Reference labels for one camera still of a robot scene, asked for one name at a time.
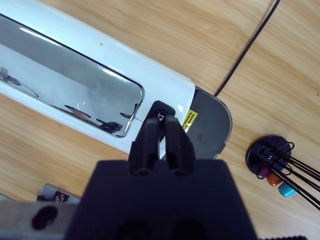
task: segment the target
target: wood grain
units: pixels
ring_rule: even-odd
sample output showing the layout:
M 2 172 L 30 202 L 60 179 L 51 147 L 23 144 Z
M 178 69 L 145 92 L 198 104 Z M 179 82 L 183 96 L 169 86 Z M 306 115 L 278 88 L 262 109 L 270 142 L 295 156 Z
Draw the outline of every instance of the wood grain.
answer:
M 44 0 L 215 92 L 270 8 L 270 0 Z M 320 213 L 286 199 L 245 164 L 264 135 L 296 144 L 294 156 L 320 169 L 320 1 L 282 0 L 219 96 L 233 118 L 220 156 L 261 238 L 319 239 Z M 34 200 L 44 183 L 81 194 L 99 159 L 118 150 L 0 96 L 0 192 Z

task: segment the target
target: black plastic part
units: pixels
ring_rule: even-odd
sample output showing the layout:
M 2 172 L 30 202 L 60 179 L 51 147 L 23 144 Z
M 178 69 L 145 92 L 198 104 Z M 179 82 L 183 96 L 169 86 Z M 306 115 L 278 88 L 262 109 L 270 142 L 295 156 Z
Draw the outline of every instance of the black plastic part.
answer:
M 176 176 L 185 176 L 194 169 L 194 147 L 178 120 L 170 115 L 165 118 L 165 156 Z
M 135 141 L 131 144 L 128 161 L 130 172 L 135 176 L 147 176 L 159 160 L 160 121 L 149 118 L 142 125 Z
M 213 159 L 226 146 L 232 130 L 232 117 L 218 98 L 196 87 L 190 109 L 198 113 L 186 133 L 197 159 Z
M 145 117 L 144 122 L 147 119 L 151 119 L 154 117 L 157 117 L 159 118 L 160 121 L 162 121 L 163 119 L 165 119 L 167 115 L 174 116 L 175 114 L 176 114 L 176 110 L 171 106 L 163 103 L 162 101 L 155 101 L 152 104 L 147 116 Z
M 249 170 L 258 175 L 265 162 L 281 171 L 283 167 L 275 163 L 287 165 L 287 162 L 274 149 L 279 149 L 291 156 L 291 146 L 282 136 L 264 136 L 255 141 L 246 152 L 246 164 Z
M 188 219 L 194 222 L 181 223 Z M 143 237 L 137 239 L 179 240 L 186 236 L 181 223 L 193 225 L 204 240 L 257 240 L 226 163 L 212 159 L 196 160 L 183 177 L 164 160 L 146 177 L 132 175 L 124 160 L 98 162 L 64 239 L 135 239 L 119 238 L 119 232 L 136 221 L 139 230 L 126 232 Z
M 159 129 L 167 161 L 159 160 Z M 129 161 L 98 162 L 65 240 L 257 240 L 226 163 L 197 160 L 178 120 L 143 124 Z
M 45 206 L 32 218 L 31 225 L 35 230 L 43 230 L 47 225 L 52 224 L 57 216 L 58 209 L 55 206 Z

